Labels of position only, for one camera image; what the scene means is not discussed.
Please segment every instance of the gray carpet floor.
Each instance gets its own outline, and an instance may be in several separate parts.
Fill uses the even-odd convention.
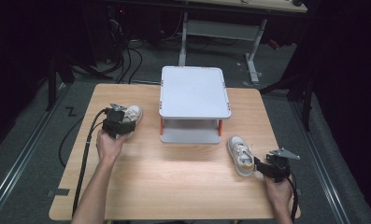
[[[148,43],[134,42],[130,47],[142,55],[142,64],[138,54],[130,51],[132,65],[129,74],[135,72],[132,83],[154,84],[160,81],[162,67],[178,64],[178,42],[166,42],[160,47]],[[245,64],[244,52],[250,48],[247,42],[236,42],[231,45],[190,43],[188,47],[187,65],[219,67],[224,73],[227,87],[261,89],[280,79],[295,45],[284,46],[273,50],[267,45],[261,45],[255,56],[255,65],[261,72],[260,83],[250,82],[250,76]],[[130,60],[124,52],[124,67]],[[110,65],[99,64],[99,69]],[[32,156],[21,170],[20,178],[0,207],[0,223],[66,223],[49,218],[49,210],[53,198],[48,195],[50,190],[57,189],[64,167],[59,160],[59,147],[65,134],[83,116],[93,94],[93,88],[98,83],[112,83],[120,70],[110,74],[113,80],[99,80],[89,76],[76,76],[72,85],[67,85],[67,91],[50,116],[47,126],[39,133],[34,145]],[[363,194],[358,189],[346,162],[340,155],[337,145],[325,123],[320,111],[318,100],[313,96],[310,114],[310,132],[306,133],[299,124],[299,116],[294,108],[300,103],[291,103],[285,97],[285,90],[273,91],[263,95],[264,105],[271,121],[275,136],[280,147],[285,147],[300,155],[300,161],[291,161],[296,175],[297,187],[300,189],[299,206],[302,215],[296,223],[341,223],[328,199],[323,180],[318,175],[313,156],[309,152],[311,136],[313,145],[318,149],[323,161],[323,168],[328,171],[330,180],[335,186],[335,192],[342,203],[346,216],[342,223],[371,223],[371,209],[364,201]],[[47,115],[48,85],[41,87],[34,101],[18,116],[16,125],[0,146],[0,186],[18,159],[39,121]],[[79,125],[68,135],[63,144],[62,158],[66,162],[70,150],[77,137]],[[216,223],[214,220],[204,220],[206,223]],[[243,220],[242,223],[276,223],[275,220]]]

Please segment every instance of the sneaker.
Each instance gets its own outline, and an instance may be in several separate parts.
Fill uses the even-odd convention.
[[[232,136],[228,140],[228,150],[235,162],[235,170],[238,175],[250,176],[254,171],[254,157],[250,148],[239,136]]]
[[[139,105],[131,105],[126,109],[124,113],[123,121],[135,121],[136,125],[142,118],[142,108]],[[134,132],[130,132],[127,139],[133,136]]]

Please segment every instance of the wooden table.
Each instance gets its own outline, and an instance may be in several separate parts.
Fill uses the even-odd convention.
[[[177,145],[160,140],[160,86],[97,85],[59,186],[70,189],[69,194],[55,196],[50,218],[71,219],[86,136],[95,115],[109,103],[140,105],[144,115],[112,172],[106,219],[274,217],[263,176],[259,172],[239,176],[227,149],[228,138],[235,134],[252,145],[252,154],[260,159],[278,148],[261,95],[252,89],[227,88],[227,93],[232,117],[223,121],[222,141],[217,145]],[[94,131],[81,193],[98,163],[96,134]]]

